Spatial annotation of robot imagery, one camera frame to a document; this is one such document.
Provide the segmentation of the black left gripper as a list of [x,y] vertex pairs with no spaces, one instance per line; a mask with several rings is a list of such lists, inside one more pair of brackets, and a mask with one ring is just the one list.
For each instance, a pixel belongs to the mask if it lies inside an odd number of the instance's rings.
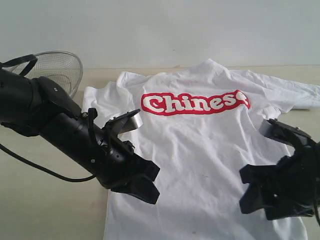
[[91,174],[85,181],[97,179],[106,189],[127,194],[145,203],[155,205],[160,192],[153,184],[160,168],[151,160],[134,153],[129,141],[98,144],[87,140],[84,149],[87,166]]

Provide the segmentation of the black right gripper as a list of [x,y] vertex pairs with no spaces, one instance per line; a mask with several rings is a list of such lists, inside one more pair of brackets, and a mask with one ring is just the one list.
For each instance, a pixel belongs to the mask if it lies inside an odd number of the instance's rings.
[[[277,164],[247,164],[239,174],[242,183],[249,184],[239,200],[242,214],[264,209],[267,220],[316,215],[320,198],[319,143],[285,155]],[[271,202],[259,185],[264,185]]]

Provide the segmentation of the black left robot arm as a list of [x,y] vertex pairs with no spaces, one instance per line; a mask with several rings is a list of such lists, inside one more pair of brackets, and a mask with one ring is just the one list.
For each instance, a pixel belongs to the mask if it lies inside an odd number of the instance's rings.
[[41,76],[28,79],[0,72],[0,123],[25,137],[40,136],[78,163],[106,189],[155,204],[154,181],[160,168],[134,152],[119,134],[138,127],[139,110],[129,111],[98,127],[95,108],[82,112],[66,91]]

